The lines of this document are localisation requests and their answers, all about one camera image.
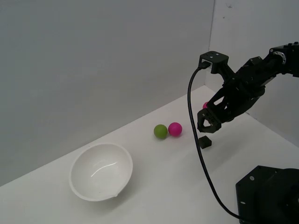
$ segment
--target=white tabletop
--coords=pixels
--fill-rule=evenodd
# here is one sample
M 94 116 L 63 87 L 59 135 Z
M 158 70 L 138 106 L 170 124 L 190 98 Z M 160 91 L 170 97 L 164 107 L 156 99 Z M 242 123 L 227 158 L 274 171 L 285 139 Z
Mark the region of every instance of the white tabletop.
M 194 115 L 213 91 L 192 92 Z M 179 122 L 179 138 L 157 140 L 153 129 Z M 220 198 L 237 212 L 235 184 L 257 165 L 299 168 L 299 149 L 247 114 L 208 134 L 204 157 Z M 123 145 L 133 174 L 116 198 L 87 202 L 68 184 L 72 162 L 95 142 Z M 202 171 L 186 96 L 0 187 L 1 224 L 237 224 L 217 204 Z

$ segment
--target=gray wall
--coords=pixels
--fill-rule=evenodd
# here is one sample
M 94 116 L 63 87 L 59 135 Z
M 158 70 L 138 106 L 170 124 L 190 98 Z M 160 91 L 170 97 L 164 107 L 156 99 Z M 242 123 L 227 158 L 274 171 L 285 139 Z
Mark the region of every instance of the gray wall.
M 229 56 L 237 71 L 251 57 L 265 57 L 271 47 L 299 41 L 297 0 L 216 0 L 210 49 Z M 217 91 L 220 75 L 207 74 Z M 278 75 L 249 114 L 299 146 L 299 78 Z
M 186 94 L 213 6 L 1 0 L 0 185 Z

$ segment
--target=pink ball in gripper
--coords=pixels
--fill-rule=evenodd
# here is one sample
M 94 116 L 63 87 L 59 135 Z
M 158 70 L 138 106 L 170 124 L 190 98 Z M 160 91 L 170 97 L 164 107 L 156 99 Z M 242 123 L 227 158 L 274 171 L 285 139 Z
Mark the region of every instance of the pink ball in gripper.
M 205 108 L 207 108 L 207 106 L 206 106 L 206 105 L 207 105 L 207 103 L 208 103 L 208 102 L 205 102 L 205 103 L 203 104 L 203 106 L 202 106 L 202 109 L 205 109 Z
M 168 127 L 168 132 L 174 137 L 178 137 L 182 133 L 182 126 L 178 122 L 173 122 Z

